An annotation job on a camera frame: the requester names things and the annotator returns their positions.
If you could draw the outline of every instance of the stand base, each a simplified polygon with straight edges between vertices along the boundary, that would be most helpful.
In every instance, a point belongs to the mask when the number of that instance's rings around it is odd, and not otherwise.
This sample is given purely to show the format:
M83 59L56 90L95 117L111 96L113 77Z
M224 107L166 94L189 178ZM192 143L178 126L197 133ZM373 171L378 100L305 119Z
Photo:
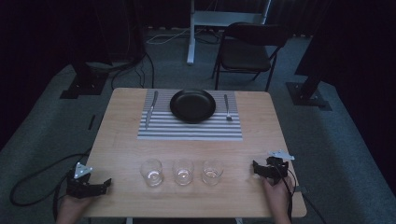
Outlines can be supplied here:
M69 90L62 92L60 99L77 99L80 95L100 95L106 84L108 74L95 74L89 86L78 85L78 78L75 77Z
M305 100L301 98L301 87L303 83L298 82L287 82L286 86L288 87L289 94L291 100L295 105L309 105L309 106L317 106L320 110L323 111L332 111L332 108L329 105L328 101L323 100L320 92L316 90L312 95L311 99Z

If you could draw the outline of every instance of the gray carpet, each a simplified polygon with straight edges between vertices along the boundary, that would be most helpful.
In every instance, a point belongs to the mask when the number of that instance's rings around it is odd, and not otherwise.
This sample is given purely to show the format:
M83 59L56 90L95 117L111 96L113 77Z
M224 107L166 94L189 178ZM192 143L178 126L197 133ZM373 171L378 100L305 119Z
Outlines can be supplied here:
M150 31L149 35L179 31ZM215 38L200 35L214 41ZM319 91L332 111L293 105L286 82L303 82L294 71L309 44L308 38L294 37L278 55L270 86L276 113L300 184L306 196L328 223L396 223L396 200L378 171L359 131L341 103L334 87L326 83ZM176 38L161 45L147 45L155 66L155 88L213 90L210 78L218 45L198 42L194 65L186 65L188 39ZM0 152L0 223L53 223L51 196L29 207L14 206L8 195L18 180L74 153L82 153L93 144L111 95L110 74L101 95L60 99L75 72L67 66L55 76L36 102L30 115ZM151 88L151 67L146 58L135 69L121 72L115 87ZM267 75L256 81L243 75L223 75L220 90L263 91ZM91 128L92 116L95 115ZM78 158L63 161L46 173L23 184L16 200L28 203L41 198L55 187ZM321 223L307 204L306 217L293 223ZM244 223L272 223L271 218L244 218ZM88 223L83 218L80 223ZM93 218L92 223L122 223L123 218Z

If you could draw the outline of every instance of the person's hand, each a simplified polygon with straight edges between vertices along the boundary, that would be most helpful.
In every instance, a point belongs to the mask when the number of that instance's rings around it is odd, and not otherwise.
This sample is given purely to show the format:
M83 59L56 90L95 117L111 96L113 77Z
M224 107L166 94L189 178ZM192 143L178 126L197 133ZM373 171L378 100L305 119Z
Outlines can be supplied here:
M288 184L289 189L292 189L293 184L291 183L291 179L289 176L285 177L285 181ZM285 183L280 180L276 185L272 186L267 178L262 178L262 185L264 187L264 193L267 198L268 206L274 216L275 223L289 224L289 192L285 186Z
M96 197L78 199L69 195L65 195L59 208L56 223L76 223L81 218L84 210L95 200L95 198Z

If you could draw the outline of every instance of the chair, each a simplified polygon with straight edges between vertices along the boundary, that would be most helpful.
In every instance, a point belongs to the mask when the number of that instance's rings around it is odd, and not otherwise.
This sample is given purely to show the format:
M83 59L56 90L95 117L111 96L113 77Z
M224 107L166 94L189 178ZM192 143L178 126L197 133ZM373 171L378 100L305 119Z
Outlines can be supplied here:
M216 73L215 90L219 86L220 72L256 74L255 80L261 72L271 70L265 87L268 91L277 52L285 46L289 36L280 25L236 22L226 27L212 73L212 78ZM274 46L270 55L266 49L269 46Z

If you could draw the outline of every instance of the white desk frame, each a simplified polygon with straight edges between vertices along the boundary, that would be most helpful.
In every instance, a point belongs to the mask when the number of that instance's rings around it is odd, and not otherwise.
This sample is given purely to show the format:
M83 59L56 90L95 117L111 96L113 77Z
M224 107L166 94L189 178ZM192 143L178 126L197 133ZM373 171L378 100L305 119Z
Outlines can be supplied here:
M265 0L266 4L261 14L259 13L241 13L241 12L222 12L222 11L196 11L195 1L191 0L191 16L190 16L190 45L189 54L187 56L187 64L194 63L195 52L195 25L206 26L228 26L234 22L245 21L265 24L268 15L268 9L271 0Z

